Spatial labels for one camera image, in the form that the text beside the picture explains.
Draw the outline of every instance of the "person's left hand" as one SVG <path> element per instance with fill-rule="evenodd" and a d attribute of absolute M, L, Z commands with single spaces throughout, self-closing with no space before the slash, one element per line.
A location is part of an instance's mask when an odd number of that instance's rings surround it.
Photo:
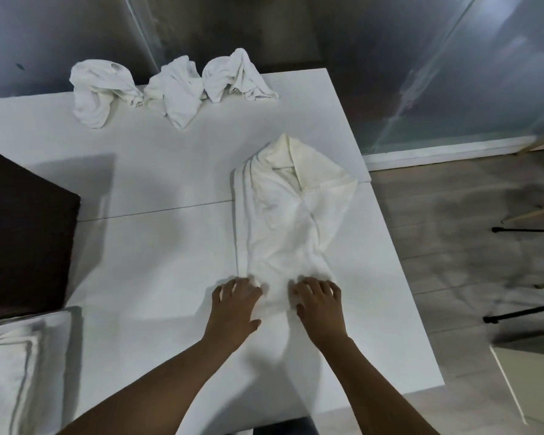
<path fill-rule="evenodd" d="M 261 324 L 260 319 L 250 321 L 261 295 L 261 288 L 251 285 L 247 278 L 234 278 L 216 287 L 203 339 L 236 351 Z"/>

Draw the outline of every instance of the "crumpled white cloth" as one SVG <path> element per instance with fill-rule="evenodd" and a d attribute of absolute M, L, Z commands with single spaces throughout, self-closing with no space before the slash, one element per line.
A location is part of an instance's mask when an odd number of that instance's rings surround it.
<path fill-rule="evenodd" d="M 286 134 L 234 171 L 238 275 L 265 289 L 255 315 L 288 310 L 288 284 L 301 276 L 334 280 L 324 252 L 356 188 L 340 166 Z"/>
<path fill-rule="evenodd" d="M 28 327 L 0 336 L 0 435 L 33 433 L 29 407 L 35 388 L 40 332 Z"/>
<path fill-rule="evenodd" d="M 111 61 L 86 60 L 75 64 L 70 82 L 75 87 L 73 114 L 90 128 L 105 125 L 115 96 L 131 107 L 143 103 L 143 94 L 135 86 L 131 72 Z"/>
<path fill-rule="evenodd" d="M 238 90 L 250 101 L 278 97 L 266 84 L 247 52 L 236 49 L 230 56 L 212 59 L 202 72 L 203 87 L 212 102 L 219 102 L 226 86 L 230 93 Z"/>
<path fill-rule="evenodd" d="M 185 128 L 205 97 L 196 63 L 189 56 L 180 56 L 162 66 L 143 89 L 143 96 L 150 108 L 167 116 L 176 128 Z"/>

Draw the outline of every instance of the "person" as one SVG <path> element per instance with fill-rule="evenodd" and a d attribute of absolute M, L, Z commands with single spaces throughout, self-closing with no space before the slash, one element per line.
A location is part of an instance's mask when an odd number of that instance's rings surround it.
<path fill-rule="evenodd" d="M 439 435 L 347 335 L 336 284 L 306 278 L 294 291 L 300 301 L 297 315 L 341 382 L 363 435 Z M 176 433 L 199 390 L 260 326 L 251 314 L 261 294 L 245 278 L 217 287 L 199 342 L 85 412 L 60 435 Z"/>

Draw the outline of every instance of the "finger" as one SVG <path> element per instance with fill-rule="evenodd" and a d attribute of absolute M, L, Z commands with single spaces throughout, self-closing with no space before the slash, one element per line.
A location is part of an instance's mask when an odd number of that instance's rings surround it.
<path fill-rule="evenodd" d="M 214 291 L 212 292 L 212 305 L 216 305 L 220 303 L 220 295 L 222 293 L 222 286 L 218 285 Z"/>
<path fill-rule="evenodd" d="M 260 319 L 256 319 L 255 321 L 250 322 L 250 326 L 252 327 L 252 330 L 250 331 L 250 334 L 252 334 L 255 330 L 260 327 L 262 321 Z"/>
<path fill-rule="evenodd" d="M 332 295 L 331 286 L 328 285 L 328 281 L 319 281 L 320 288 L 325 295 Z"/>
<path fill-rule="evenodd" d="M 341 301 L 341 289 L 338 285 L 336 285 L 334 282 L 329 282 L 332 288 L 332 295 L 335 297 L 337 301 Z"/>
<path fill-rule="evenodd" d="M 304 305 L 296 304 L 296 315 L 300 318 L 301 321 L 305 316 L 305 311 L 306 310 L 305 310 Z"/>
<path fill-rule="evenodd" d="M 247 296 L 246 301 L 248 302 L 251 310 L 254 309 L 254 305 L 256 305 L 256 302 L 258 302 L 261 295 L 262 289 L 260 287 L 255 287 L 254 290 Z"/>
<path fill-rule="evenodd" d="M 222 300 L 232 297 L 232 288 L 234 288 L 235 283 L 236 283 L 235 278 L 225 283 L 224 288 L 222 290 Z"/>
<path fill-rule="evenodd" d="M 322 294 L 322 289 L 320 288 L 319 280 L 317 278 L 306 278 L 305 283 L 309 285 L 314 296 Z"/>
<path fill-rule="evenodd" d="M 248 278 L 238 278 L 236 280 L 236 288 L 233 292 L 234 296 L 238 296 L 242 299 L 245 296 L 246 288 L 250 285 L 250 279 Z"/>
<path fill-rule="evenodd" d="M 298 296 L 300 296 L 300 299 L 302 300 L 305 308 L 307 305 L 310 305 L 310 303 L 314 301 L 314 296 L 312 295 L 309 286 L 306 285 L 304 282 L 299 282 L 297 285 L 295 285 L 294 292 L 298 294 Z"/>

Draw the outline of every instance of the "floor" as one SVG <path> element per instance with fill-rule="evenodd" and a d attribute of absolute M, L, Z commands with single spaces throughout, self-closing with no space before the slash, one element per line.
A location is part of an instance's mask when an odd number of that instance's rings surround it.
<path fill-rule="evenodd" d="M 522 424 L 489 345 L 544 332 L 544 313 L 481 318 L 544 305 L 544 234 L 490 231 L 544 205 L 544 151 L 371 173 L 375 193 L 445 386 L 407 399 L 442 435 L 543 434 Z M 515 224 L 544 228 L 544 216 Z M 357 434 L 351 411 L 319 432 Z"/>

